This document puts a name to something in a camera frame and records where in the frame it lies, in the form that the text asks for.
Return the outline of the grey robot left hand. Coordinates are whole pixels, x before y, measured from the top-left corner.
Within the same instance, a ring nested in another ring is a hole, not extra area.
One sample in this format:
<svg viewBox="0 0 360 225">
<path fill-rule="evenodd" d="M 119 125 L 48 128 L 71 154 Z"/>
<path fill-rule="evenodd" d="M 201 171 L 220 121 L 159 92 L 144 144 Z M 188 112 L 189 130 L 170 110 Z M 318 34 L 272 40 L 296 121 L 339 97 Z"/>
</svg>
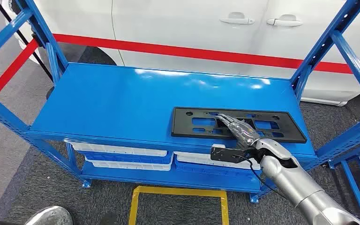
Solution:
<svg viewBox="0 0 360 225">
<path fill-rule="evenodd" d="M 118 222 L 118 216 L 112 211 L 108 211 L 101 218 L 99 225 L 116 225 Z"/>
</svg>

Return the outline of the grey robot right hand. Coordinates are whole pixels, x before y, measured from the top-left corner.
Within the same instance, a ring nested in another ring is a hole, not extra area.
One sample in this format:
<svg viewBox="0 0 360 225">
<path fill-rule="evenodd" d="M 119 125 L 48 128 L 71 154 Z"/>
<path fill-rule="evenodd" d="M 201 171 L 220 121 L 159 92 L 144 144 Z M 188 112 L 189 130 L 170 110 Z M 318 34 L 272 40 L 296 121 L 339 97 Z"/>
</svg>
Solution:
<svg viewBox="0 0 360 225">
<path fill-rule="evenodd" d="M 223 113 L 219 113 L 216 118 L 228 127 L 237 139 L 237 146 L 240 149 L 256 147 L 256 141 L 261 137 L 249 124 Z"/>
</svg>

